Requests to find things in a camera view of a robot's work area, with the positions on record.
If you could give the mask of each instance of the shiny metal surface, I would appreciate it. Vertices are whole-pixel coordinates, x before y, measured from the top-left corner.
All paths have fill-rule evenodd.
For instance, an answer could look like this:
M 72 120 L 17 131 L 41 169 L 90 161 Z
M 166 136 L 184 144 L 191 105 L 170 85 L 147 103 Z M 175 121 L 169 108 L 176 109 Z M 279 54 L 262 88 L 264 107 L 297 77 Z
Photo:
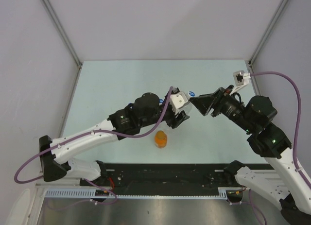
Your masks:
M 62 208 L 81 199 L 49 199 Z M 254 203 L 269 225 L 286 225 L 280 212 L 255 195 Z M 248 205 L 230 206 L 225 200 L 120 199 L 110 206 L 77 204 L 63 211 L 42 208 L 38 225 L 257 225 Z

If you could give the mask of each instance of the wall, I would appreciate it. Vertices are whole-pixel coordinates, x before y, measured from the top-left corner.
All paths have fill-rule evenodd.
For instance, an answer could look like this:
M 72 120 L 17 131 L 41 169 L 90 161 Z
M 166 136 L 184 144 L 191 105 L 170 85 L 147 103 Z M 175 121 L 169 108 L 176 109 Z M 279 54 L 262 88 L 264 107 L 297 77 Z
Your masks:
M 254 72 L 279 71 L 298 85 L 302 97 L 302 117 L 298 140 L 298 158 L 311 174 L 311 3 L 291 0 L 285 13 L 254 64 Z M 277 76 L 260 76 L 262 95 L 268 95 L 278 110 L 275 118 L 293 142 L 297 98 L 293 87 Z
M 0 0 L 0 224 L 34 183 L 13 181 L 38 152 L 38 138 L 56 137 L 77 66 L 40 0 Z M 36 160 L 20 179 L 39 174 Z
M 50 0 L 82 61 L 251 57 L 281 0 Z

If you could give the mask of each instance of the orange egg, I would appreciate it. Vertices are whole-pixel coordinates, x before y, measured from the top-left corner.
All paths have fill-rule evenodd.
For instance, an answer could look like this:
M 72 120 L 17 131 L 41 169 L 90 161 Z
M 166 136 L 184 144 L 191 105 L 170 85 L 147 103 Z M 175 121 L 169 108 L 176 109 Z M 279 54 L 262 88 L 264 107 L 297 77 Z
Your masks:
M 157 131 L 155 135 L 155 145 L 158 148 L 164 148 L 167 144 L 167 135 L 162 131 Z

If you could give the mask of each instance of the white table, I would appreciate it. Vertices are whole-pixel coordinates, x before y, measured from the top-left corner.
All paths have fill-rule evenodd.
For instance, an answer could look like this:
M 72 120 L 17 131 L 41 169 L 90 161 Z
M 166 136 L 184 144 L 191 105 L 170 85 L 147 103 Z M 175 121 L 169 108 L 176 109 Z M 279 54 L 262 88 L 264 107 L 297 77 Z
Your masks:
M 243 60 L 85 61 L 63 136 L 97 124 L 145 92 L 164 98 L 175 86 L 196 95 L 213 93 L 234 84 L 232 73 L 238 70 L 247 71 Z M 255 95 L 251 85 L 240 93 L 245 104 Z M 248 135 L 225 116 L 203 117 L 195 107 L 189 115 L 174 130 L 165 122 L 159 126 L 157 130 L 168 135 L 164 149 L 156 148 L 152 133 L 98 146 L 76 157 L 105 163 L 266 163 L 248 145 Z

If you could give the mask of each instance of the robotic arm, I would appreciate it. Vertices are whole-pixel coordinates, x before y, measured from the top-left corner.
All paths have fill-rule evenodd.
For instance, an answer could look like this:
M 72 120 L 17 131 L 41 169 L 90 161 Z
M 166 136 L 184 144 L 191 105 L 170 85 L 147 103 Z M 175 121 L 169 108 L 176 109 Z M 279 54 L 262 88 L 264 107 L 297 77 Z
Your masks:
M 41 137 L 40 152 L 57 145 L 57 148 L 40 157 L 44 180 L 54 181 L 66 175 L 100 184 L 100 180 L 106 176 L 104 164 L 100 161 L 85 162 L 74 159 L 75 155 L 101 143 L 118 141 L 125 137 L 132 138 L 132 135 L 138 134 L 142 127 L 158 122 L 165 121 L 174 129 L 189 118 L 183 108 L 192 103 L 203 116 L 213 109 L 212 117 L 224 114 L 245 130 L 250 135 L 247 141 L 252 150 L 265 158 L 277 171 L 286 187 L 272 185 L 238 161 L 233 161 L 224 169 L 228 181 L 236 181 L 259 193 L 279 208 L 290 224 L 297 224 L 299 219 L 302 221 L 300 224 L 304 224 L 303 222 L 309 224 L 311 189 L 295 169 L 290 141 L 284 132 L 272 123 L 277 110 L 268 97 L 254 96 L 247 105 L 244 105 L 237 93 L 249 83 L 249 78 L 249 74 L 243 71 L 236 72 L 234 73 L 236 87 L 232 85 L 227 88 L 221 87 L 212 94 L 198 97 L 173 88 L 162 104 L 159 104 L 159 97 L 155 94 L 145 93 L 133 104 L 78 134 L 53 140 L 48 136 Z M 306 175 L 308 181 L 311 181 L 303 169 L 300 171 Z

